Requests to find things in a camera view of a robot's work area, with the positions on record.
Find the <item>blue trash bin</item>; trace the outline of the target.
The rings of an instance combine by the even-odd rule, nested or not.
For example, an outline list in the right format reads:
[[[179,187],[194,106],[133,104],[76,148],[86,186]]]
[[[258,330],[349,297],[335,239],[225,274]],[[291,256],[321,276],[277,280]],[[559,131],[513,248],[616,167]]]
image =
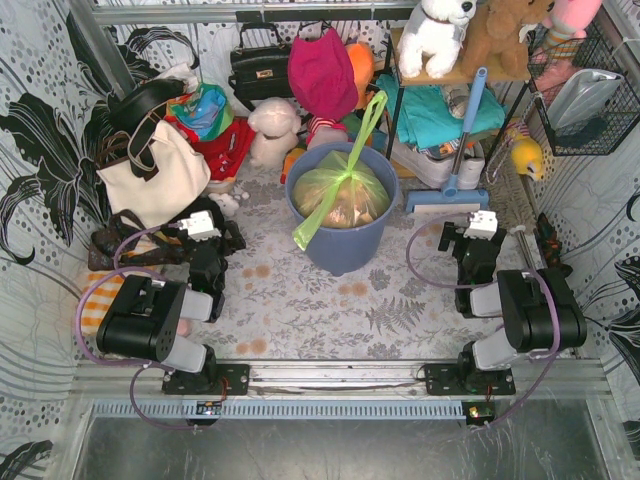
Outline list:
[[[293,204],[294,184],[303,174],[316,167],[326,154],[333,150],[349,153],[352,147],[353,143],[347,142],[323,144],[307,151],[294,162],[285,181],[285,198],[298,225],[305,218]],[[319,228],[304,253],[314,265],[334,276],[356,271],[375,256],[384,227],[400,193],[397,174],[382,154],[365,146],[360,159],[381,181],[390,196],[391,204],[385,213],[368,225],[348,229]]]

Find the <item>green trash bag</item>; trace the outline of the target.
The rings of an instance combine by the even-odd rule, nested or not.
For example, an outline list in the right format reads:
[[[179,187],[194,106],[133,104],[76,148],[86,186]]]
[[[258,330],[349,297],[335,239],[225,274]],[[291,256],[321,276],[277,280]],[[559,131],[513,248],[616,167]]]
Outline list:
[[[317,166],[295,182],[292,203],[303,217],[293,239],[306,250],[322,227],[349,229],[372,223],[391,205],[391,198],[363,161],[364,147],[384,112],[387,94],[380,90],[369,102],[355,142],[347,152],[331,149]]]

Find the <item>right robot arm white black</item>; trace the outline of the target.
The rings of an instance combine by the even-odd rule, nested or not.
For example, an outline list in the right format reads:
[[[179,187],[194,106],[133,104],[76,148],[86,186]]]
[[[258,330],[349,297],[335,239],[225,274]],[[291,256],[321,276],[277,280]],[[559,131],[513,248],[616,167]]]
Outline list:
[[[496,269],[505,237],[499,227],[478,233],[444,223],[438,249],[453,249],[458,312],[466,318],[499,316],[502,326],[467,343],[455,362],[428,367],[426,387],[432,395],[513,395],[516,361],[545,360],[586,341],[586,320],[562,270]]]

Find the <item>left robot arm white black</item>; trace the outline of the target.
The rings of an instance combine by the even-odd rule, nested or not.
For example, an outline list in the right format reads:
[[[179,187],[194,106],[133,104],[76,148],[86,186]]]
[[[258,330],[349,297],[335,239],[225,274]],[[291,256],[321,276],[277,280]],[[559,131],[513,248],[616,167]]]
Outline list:
[[[187,256],[186,282],[132,275],[109,307],[96,335],[102,353],[157,364],[166,370],[167,395],[245,395],[250,367],[217,360],[212,347],[180,334],[182,320],[213,323],[223,309],[226,257],[246,248],[237,224],[201,241]]]

